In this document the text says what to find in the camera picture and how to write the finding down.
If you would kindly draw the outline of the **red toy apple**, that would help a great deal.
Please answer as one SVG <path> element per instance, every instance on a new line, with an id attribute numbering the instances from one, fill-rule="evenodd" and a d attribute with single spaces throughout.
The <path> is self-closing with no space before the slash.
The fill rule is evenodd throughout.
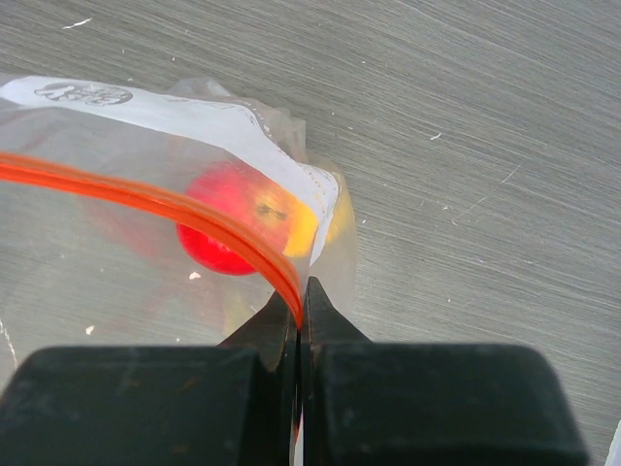
<path id="1" fill-rule="evenodd" d="M 270 246 L 285 247 L 295 199 L 243 162 L 213 165 L 191 182 L 186 194 L 244 225 Z M 239 254 L 213 237 L 182 224 L 176 228 L 184 251 L 205 268 L 229 276 L 256 272 Z"/>

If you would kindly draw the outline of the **yellow toy pear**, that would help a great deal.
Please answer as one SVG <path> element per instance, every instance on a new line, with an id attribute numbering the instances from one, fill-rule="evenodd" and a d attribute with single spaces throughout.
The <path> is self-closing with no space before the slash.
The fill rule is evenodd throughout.
<path id="1" fill-rule="evenodd" d="M 329 228 L 323 244 L 319 242 L 317 219 L 308 209 L 295 210 L 289 229 L 283 254 L 290 258 L 302 258 L 310 255 L 310 263 L 314 263 L 323 250 L 335 244 L 345 233 L 355 226 L 355 216 L 349 191 L 343 188 L 339 195 Z"/>

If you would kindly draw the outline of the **clear zip top bag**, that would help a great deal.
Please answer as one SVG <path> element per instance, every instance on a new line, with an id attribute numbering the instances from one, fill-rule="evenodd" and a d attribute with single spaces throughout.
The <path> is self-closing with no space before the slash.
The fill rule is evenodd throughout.
<path id="1" fill-rule="evenodd" d="M 56 346 L 215 346 L 280 296 L 300 333 L 310 278 L 352 309 L 352 230 L 311 256 L 284 248 L 186 194 L 220 162 L 243 162 L 308 209 L 323 244 L 343 173 L 310 152 L 305 123 L 210 79 L 165 92 L 70 78 L 1 78 L 1 361 L 5 388 L 34 351 Z M 178 224 L 218 240 L 256 272 L 192 259 Z"/>

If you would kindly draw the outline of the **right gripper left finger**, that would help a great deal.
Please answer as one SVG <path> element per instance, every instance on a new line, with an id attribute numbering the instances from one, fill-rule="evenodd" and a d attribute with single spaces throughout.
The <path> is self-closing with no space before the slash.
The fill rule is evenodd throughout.
<path id="1" fill-rule="evenodd" d="M 5 465 L 290 465 L 297 328 L 284 300 L 215 346 L 56 346 L 1 396 Z"/>

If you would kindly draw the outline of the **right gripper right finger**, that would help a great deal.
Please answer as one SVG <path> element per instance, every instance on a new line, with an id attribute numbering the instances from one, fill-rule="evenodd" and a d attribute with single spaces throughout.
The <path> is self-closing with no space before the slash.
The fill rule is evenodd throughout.
<path id="1" fill-rule="evenodd" d="M 584 465 L 550 362 L 498 343 L 375 343 L 310 278 L 300 333 L 307 465 Z"/>

